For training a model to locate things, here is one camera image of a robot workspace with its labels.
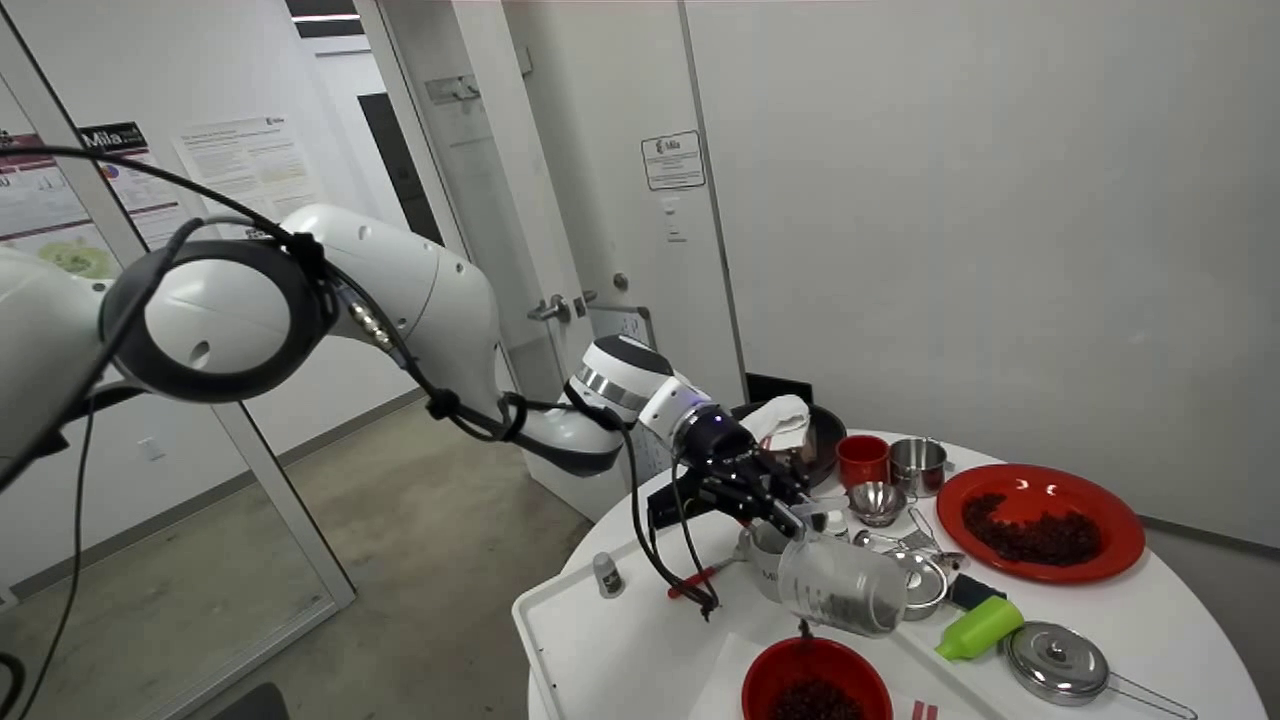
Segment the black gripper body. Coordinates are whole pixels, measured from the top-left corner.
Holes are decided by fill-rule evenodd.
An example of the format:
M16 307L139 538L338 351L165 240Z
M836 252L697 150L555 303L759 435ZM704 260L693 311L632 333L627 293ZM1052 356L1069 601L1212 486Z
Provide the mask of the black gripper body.
M713 428L675 441L675 477L649 494L649 520L667 526L723 511L735 523L764 523L772 504L799 504L797 477L764 454L744 428Z

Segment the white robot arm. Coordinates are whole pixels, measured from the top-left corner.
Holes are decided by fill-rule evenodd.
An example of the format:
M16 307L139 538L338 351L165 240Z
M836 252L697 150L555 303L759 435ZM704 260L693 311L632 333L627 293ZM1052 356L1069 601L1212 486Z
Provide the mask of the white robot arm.
M601 336L553 401L529 401L496 371L487 276L334 203L276 228L189 219L110 282L30 252L3 254L0 464L25 470L65 448L72 421L131 390L189 405L263 395L330 336L385 351L432 416L569 477L608 470L636 428L653 430L675 459L671 486L653 499L667 520L723 511L785 534L805 526L797 478L667 356Z

